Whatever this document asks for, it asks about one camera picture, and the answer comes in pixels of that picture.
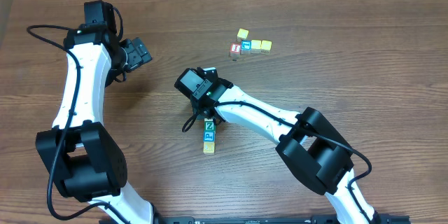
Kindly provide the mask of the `green Z block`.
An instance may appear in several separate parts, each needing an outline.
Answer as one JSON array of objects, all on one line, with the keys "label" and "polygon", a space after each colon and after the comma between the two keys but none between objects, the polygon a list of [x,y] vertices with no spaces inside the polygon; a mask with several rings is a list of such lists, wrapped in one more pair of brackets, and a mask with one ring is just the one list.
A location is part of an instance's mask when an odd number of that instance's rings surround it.
[{"label": "green Z block", "polygon": [[215,132],[216,124],[214,119],[204,119],[204,131],[205,132]]}]

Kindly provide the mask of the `blue P block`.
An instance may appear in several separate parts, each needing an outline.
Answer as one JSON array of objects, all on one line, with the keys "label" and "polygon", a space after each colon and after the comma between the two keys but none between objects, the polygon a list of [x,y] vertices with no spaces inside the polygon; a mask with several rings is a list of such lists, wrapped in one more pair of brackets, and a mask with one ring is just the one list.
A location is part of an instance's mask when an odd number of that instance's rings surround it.
[{"label": "blue P block", "polygon": [[204,131],[203,141],[214,142],[216,139],[216,133],[214,131]]}]

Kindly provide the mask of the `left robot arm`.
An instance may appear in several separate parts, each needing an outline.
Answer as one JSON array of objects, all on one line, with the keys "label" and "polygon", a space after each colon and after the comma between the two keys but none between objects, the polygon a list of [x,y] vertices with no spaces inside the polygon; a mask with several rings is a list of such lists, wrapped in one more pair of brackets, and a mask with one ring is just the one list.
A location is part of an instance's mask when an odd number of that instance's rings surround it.
[{"label": "left robot arm", "polygon": [[60,45],[68,69],[58,114],[50,130],[36,135],[49,172],[48,210],[61,221],[99,207],[114,223],[162,223],[128,182],[125,156],[103,120],[106,87],[126,81],[152,57],[140,38],[123,38],[121,15],[110,3],[86,2],[84,14]]}]

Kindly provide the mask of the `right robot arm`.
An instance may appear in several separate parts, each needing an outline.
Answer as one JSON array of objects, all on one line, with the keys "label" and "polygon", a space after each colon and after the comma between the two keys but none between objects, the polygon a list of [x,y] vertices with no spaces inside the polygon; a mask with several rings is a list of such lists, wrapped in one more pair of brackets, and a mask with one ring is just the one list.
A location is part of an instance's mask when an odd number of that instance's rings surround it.
[{"label": "right robot arm", "polygon": [[380,223],[379,214],[356,184],[371,168],[355,175],[351,158],[357,155],[367,165],[370,161],[316,109],[308,107],[300,113],[271,106],[218,77],[215,68],[187,68],[174,87],[192,105],[193,115],[183,132],[197,118],[246,127],[275,144],[279,157],[302,185],[328,198],[340,223]]}]

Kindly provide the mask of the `red letter block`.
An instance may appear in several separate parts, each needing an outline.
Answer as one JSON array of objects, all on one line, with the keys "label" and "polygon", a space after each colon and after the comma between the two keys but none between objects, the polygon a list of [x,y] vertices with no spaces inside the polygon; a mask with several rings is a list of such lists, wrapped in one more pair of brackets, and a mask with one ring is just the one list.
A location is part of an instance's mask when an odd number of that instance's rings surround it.
[{"label": "red letter block", "polygon": [[237,60],[241,55],[241,44],[240,43],[232,43],[230,46],[230,57],[233,60]]}]

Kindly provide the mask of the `blue letter block in row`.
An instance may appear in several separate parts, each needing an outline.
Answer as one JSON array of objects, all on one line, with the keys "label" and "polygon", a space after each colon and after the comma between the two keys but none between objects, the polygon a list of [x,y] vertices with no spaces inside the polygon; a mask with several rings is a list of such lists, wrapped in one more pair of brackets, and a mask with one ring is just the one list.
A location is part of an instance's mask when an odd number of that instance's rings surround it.
[{"label": "blue letter block in row", "polygon": [[240,52],[242,55],[251,54],[251,41],[242,41]]}]

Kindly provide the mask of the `yellow block middle row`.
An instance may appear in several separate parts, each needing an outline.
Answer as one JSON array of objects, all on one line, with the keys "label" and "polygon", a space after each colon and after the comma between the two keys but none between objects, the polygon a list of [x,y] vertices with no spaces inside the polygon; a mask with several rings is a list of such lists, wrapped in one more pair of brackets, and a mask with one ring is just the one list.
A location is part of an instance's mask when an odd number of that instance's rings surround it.
[{"label": "yellow block middle row", "polygon": [[251,54],[260,54],[261,51],[261,40],[251,40]]}]

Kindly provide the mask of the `yellow block row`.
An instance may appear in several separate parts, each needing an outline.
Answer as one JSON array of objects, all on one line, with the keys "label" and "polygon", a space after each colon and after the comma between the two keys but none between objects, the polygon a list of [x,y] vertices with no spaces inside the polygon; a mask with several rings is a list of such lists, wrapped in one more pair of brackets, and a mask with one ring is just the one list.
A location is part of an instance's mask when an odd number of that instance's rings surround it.
[{"label": "yellow block row", "polygon": [[260,53],[264,55],[269,55],[272,49],[272,42],[268,40],[262,40],[260,45]]},{"label": "yellow block row", "polygon": [[260,54],[261,51],[261,40],[251,40],[251,54]]}]

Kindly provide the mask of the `yellow block top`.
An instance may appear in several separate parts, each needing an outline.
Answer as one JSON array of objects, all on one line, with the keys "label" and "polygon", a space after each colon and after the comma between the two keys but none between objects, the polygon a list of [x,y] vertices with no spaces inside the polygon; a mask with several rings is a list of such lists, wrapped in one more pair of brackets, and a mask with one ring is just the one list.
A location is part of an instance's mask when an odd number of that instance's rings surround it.
[{"label": "yellow block top", "polygon": [[242,42],[243,40],[246,40],[249,36],[249,30],[240,28],[237,32],[237,41]]}]

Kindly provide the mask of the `yellow block right row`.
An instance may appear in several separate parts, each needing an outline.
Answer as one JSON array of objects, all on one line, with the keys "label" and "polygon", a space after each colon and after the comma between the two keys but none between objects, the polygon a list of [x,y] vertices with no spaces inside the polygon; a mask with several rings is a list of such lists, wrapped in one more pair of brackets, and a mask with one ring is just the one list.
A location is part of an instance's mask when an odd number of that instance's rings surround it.
[{"label": "yellow block right row", "polygon": [[264,55],[269,55],[272,49],[272,42],[268,40],[262,40],[260,45],[260,53]]}]

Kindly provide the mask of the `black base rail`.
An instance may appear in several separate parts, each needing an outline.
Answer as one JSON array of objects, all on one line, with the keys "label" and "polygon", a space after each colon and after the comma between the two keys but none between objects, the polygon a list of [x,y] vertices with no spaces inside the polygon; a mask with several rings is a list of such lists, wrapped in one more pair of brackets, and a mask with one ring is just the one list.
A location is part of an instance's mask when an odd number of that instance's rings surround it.
[{"label": "black base rail", "polygon": [[336,215],[317,215],[309,218],[193,218],[164,217],[166,224],[338,224]]}]

